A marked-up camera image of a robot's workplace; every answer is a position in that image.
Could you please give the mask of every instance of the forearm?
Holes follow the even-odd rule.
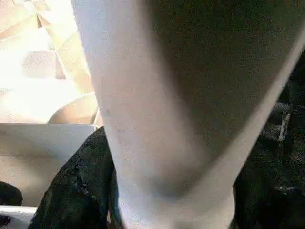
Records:
[[[253,31],[225,31],[239,21],[140,2],[72,1],[121,204],[143,221],[209,224],[233,203],[232,184],[302,49],[302,19],[294,8],[293,26],[281,11],[262,12],[273,25],[250,17]]]

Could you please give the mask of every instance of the black fabric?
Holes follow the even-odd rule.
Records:
[[[0,205],[20,206],[22,193],[14,186],[0,181]],[[10,223],[9,216],[0,215],[0,228]]]
[[[239,229],[305,228],[305,54],[236,182]]]
[[[29,229],[105,229],[114,166],[104,128],[61,168]]]

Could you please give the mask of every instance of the beige object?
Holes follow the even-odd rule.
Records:
[[[40,27],[35,8],[31,2],[2,9],[0,15],[0,39]]]
[[[56,51],[66,78],[75,82],[82,93],[94,91],[79,33],[75,32]]]
[[[0,124],[0,180],[37,206],[61,166],[96,130],[93,125]]]
[[[0,40],[0,78],[64,78],[45,28]]]
[[[49,124],[93,124],[97,116],[95,93],[86,94],[60,108],[48,121]]]
[[[43,26],[74,19],[69,0],[32,0]]]
[[[0,1],[0,10],[3,10],[14,5],[13,0],[1,0]]]
[[[52,47],[53,45],[45,28],[38,28],[0,40],[0,51],[43,51],[51,50]]]
[[[45,26],[45,29],[50,36],[53,47],[57,50],[77,32],[77,25],[74,20],[69,20]]]
[[[64,78],[62,66],[54,50],[0,50],[0,62],[0,82],[26,78]]]
[[[58,109],[81,96],[71,82],[61,79],[6,81],[1,86],[0,123],[47,123]]]

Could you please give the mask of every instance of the white container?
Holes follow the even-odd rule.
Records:
[[[23,196],[21,207],[0,206],[0,214],[13,216],[5,228],[27,228],[61,166],[95,130],[94,125],[0,124],[0,180]]]

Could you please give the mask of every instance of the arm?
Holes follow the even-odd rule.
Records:
[[[127,228],[223,228],[303,48],[304,8],[149,2],[72,1],[122,216]]]

